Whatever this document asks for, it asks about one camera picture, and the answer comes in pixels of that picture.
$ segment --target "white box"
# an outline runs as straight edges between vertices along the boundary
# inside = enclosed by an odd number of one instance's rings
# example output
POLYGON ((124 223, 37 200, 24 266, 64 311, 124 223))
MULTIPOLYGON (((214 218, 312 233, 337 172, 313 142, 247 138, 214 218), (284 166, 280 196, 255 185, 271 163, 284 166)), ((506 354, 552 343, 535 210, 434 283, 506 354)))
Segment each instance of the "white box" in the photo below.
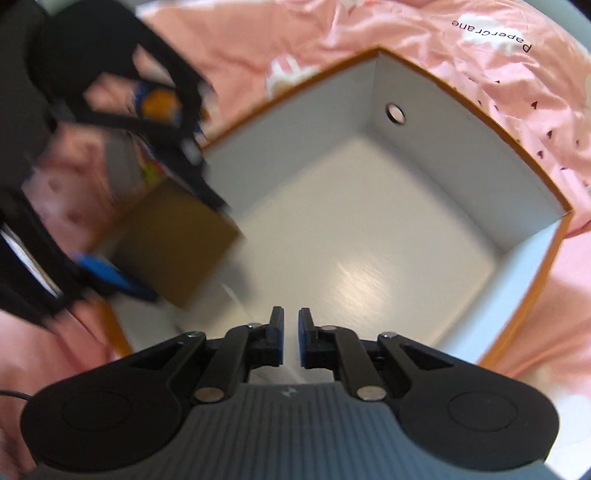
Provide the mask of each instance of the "white box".
POLYGON ((223 336, 266 323, 280 305, 285 361, 300 380, 301 307, 360 338, 393 330, 491 364, 537 298, 571 216, 478 106, 379 48, 262 105, 204 154, 245 239, 183 327, 223 336))

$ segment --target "metal screw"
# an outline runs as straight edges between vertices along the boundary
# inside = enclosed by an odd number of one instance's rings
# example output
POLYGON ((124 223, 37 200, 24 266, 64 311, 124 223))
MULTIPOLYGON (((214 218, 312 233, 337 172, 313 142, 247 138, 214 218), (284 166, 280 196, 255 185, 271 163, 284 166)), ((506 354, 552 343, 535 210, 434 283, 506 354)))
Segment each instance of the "metal screw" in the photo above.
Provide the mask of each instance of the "metal screw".
POLYGON ((366 385, 357 390, 357 396, 363 401, 380 401, 386 398, 386 391, 382 387, 366 385))
POLYGON ((215 403, 223 399, 224 392, 216 387, 203 387, 195 392, 195 398, 203 403, 215 403))

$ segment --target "brown cardboard box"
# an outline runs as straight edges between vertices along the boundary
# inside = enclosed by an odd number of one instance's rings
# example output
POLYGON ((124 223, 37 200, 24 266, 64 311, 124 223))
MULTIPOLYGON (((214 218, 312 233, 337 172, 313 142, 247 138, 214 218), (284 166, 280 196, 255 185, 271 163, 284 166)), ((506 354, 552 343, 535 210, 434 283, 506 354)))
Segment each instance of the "brown cardboard box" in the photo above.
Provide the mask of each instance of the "brown cardboard box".
POLYGON ((123 272, 186 307, 232 244, 238 227, 174 180, 147 191, 101 240, 123 272))

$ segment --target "white cloud print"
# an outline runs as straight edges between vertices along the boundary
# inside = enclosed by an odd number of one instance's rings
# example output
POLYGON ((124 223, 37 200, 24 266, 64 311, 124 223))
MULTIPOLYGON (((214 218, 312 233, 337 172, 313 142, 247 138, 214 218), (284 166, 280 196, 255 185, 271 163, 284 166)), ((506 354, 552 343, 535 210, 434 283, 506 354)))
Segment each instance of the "white cloud print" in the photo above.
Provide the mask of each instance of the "white cloud print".
POLYGON ((516 28, 507 28, 492 17, 463 14, 452 24, 463 30, 464 41, 482 45, 490 44, 497 52, 513 55, 521 51, 529 53, 532 44, 516 28))

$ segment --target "gray gripper base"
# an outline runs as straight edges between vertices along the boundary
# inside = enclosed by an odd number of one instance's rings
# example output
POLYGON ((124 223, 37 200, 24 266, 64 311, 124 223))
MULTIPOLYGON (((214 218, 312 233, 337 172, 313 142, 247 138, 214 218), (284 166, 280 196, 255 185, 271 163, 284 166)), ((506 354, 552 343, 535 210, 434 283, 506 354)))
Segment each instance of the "gray gripper base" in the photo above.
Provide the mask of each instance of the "gray gripper base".
POLYGON ((230 400, 194 408, 178 435, 165 448, 136 465, 106 473, 65 473, 41 465, 27 479, 557 480, 557 477, 542 462, 496 473, 449 465, 410 441, 385 404, 355 400, 336 382, 242 384, 230 400))

